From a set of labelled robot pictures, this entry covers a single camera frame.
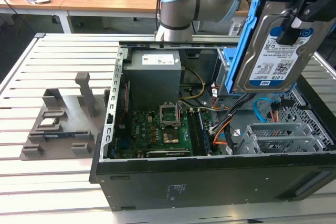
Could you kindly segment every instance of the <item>floor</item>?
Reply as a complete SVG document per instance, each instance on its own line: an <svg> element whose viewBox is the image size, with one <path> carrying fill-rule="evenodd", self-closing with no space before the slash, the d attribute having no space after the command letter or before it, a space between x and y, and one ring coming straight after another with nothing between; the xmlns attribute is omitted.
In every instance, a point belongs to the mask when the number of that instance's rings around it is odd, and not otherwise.
<svg viewBox="0 0 336 224"><path fill-rule="evenodd" d="M0 27L0 81L2 81L36 33L62 33L61 24L54 24L50 16L23 15L34 32L19 17L13 16L14 26L2 24ZM151 18L109 18L110 28L103 29L100 17L72 17L75 33L90 34L153 34L155 22ZM227 35L230 24L205 23L204 31L197 34ZM336 36L329 36L318 49L336 66Z"/></svg>

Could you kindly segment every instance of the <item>white table leg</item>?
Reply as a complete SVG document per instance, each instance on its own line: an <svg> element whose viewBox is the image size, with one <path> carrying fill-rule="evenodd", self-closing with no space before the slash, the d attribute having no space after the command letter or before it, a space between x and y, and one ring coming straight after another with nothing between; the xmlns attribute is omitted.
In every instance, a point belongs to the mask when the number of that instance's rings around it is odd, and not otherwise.
<svg viewBox="0 0 336 224"><path fill-rule="evenodd" d="M197 31L203 31L203 25L204 25L204 22L203 21L199 21L198 22Z"/></svg>
<svg viewBox="0 0 336 224"><path fill-rule="evenodd" d="M109 17L102 17L102 20L103 20L103 28L104 29L107 29L110 27L110 24L109 24Z"/></svg>
<svg viewBox="0 0 336 224"><path fill-rule="evenodd" d="M63 32L65 34L73 34L74 29L72 27L70 16L68 16L67 14L60 14L58 16L59 16L59 20L61 21L61 24L62 24Z"/></svg>

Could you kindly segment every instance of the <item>aluminum slotted table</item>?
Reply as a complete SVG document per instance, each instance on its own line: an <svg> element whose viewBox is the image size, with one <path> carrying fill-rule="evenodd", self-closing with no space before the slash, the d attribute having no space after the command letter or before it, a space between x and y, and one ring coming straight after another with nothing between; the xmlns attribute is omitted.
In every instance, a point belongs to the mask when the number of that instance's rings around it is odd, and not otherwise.
<svg viewBox="0 0 336 224"><path fill-rule="evenodd" d="M194 39L238 42L237 37L226 36ZM88 182L92 159L20 161L44 90L80 94L76 73L88 71L94 94L102 94L111 83L120 40L152 41L153 36L39 34L0 85L0 223L336 222L336 182L296 202L112 213L100 186ZM315 54L303 75L336 113L334 70Z"/></svg>

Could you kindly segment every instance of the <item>power supply label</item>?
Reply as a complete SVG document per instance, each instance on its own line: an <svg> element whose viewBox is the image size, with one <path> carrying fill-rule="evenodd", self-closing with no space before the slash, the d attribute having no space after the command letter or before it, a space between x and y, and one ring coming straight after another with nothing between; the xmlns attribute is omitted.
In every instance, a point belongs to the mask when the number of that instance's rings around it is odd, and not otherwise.
<svg viewBox="0 0 336 224"><path fill-rule="evenodd" d="M298 59L297 49L308 42L313 29L301 31L293 46L279 45L276 40L282 27L274 27L268 35L249 81L253 86L276 86L281 84Z"/></svg>
<svg viewBox="0 0 336 224"><path fill-rule="evenodd" d="M174 65L173 55L143 55L143 65Z"/></svg>

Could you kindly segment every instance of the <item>hard drive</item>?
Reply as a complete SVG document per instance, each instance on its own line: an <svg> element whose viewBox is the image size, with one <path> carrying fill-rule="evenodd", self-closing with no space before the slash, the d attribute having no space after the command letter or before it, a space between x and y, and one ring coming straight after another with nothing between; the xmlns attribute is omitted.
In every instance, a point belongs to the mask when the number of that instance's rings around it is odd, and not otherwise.
<svg viewBox="0 0 336 224"><path fill-rule="evenodd" d="M233 93L281 93L295 84L322 43L325 36L321 34L326 34L333 23L315 21L310 28L301 30L293 46L279 45L276 39L292 11L291 5L290 2L265 2L256 28L246 42L240 69L233 80ZM240 41L238 47L246 47L242 44Z"/></svg>

